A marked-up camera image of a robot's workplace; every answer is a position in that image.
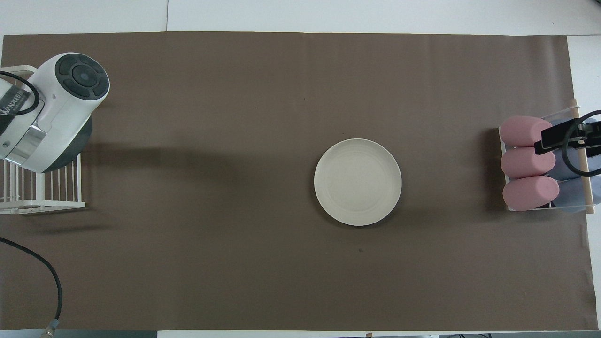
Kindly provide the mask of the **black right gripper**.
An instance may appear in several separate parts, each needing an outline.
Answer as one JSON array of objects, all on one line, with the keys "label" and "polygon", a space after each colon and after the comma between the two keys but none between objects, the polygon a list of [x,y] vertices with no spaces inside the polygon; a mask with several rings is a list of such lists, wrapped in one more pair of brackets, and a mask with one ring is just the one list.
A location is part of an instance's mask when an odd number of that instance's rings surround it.
[{"label": "black right gripper", "polygon": [[534,143],[535,154],[541,155],[584,140],[586,156],[592,158],[601,154],[601,122],[595,119],[586,119],[571,129],[577,118],[567,119],[559,124],[540,132],[540,140]]}]

